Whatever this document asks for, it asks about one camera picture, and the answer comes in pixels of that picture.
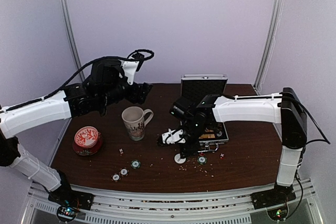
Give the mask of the white dealer button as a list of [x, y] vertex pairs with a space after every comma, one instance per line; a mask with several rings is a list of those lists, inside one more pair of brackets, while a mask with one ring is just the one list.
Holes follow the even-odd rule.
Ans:
[[186, 158], [182, 158], [181, 155], [178, 153], [174, 156], [174, 161], [177, 163], [177, 164], [183, 164], [186, 162]]

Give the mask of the aluminium poker case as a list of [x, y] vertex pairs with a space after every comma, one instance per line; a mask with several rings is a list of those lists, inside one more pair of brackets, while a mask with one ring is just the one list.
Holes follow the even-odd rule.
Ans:
[[[227, 75], [225, 74], [185, 74], [181, 76], [181, 95], [195, 106], [200, 105], [204, 99], [214, 103], [214, 98], [209, 98], [208, 95], [222, 95], [224, 93]], [[207, 114], [207, 120], [204, 123], [205, 129], [214, 130], [217, 123], [213, 116], [213, 106], [205, 105], [201, 110]], [[228, 142], [227, 130], [224, 126], [223, 137], [214, 139], [199, 139], [199, 152], [215, 152], [219, 146]]]

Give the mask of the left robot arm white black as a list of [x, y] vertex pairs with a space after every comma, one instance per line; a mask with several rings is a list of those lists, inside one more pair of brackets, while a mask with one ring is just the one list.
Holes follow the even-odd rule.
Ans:
[[105, 116], [107, 107], [126, 99], [142, 104], [151, 89], [147, 83], [134, 82], [146, 59], [102, 57], [89, 63], [90, 76], [83, 83], [63, 84], [44, 97], [1, 109], [1, 166], [11, 167], [40, 183], [64, 205], [76, 197], [66, 175], [30, 155], [18, 142], [17, 134], [49, 122], [66, 120], [97, 111]]

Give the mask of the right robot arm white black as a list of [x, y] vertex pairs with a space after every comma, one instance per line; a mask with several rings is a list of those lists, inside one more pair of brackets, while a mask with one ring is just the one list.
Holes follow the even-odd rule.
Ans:
[[182, 158], [194, 155], [199, 138], [208, 125], [232, 121], [281, 124], [282, 151], [277, 179], [269, 192], [272, 203], [279, 204], [292, 190], [307, 140], [307, 119], [312, 118], [292, 88], [280, 93], [253, 96], [209, 94], [192, 104], [184, 97], [177, 99], [170, 113], [181, 121], [176, 130], [161, 135], [163, 144], [179, 144]]

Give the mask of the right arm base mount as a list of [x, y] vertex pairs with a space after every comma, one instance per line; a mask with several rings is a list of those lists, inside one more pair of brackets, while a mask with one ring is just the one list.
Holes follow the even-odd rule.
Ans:
[[286, 193], [270, 189], [251, 194], [254, 209], [266, 209], [268, 217], [273, 221], [284, 221], [289, 215], [288, 202], [295, 199], [293, 191]]

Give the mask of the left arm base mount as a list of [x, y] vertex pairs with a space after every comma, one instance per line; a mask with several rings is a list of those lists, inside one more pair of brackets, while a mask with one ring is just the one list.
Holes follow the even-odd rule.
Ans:
[[57, 196], [54, 192], [48, 193], [48, 200], [59, 205], [56, 217], [63, 223], [75, 220], [82, 210], [90, 210], [94, 195], [81, 191], [72, 191], [69, 195]]

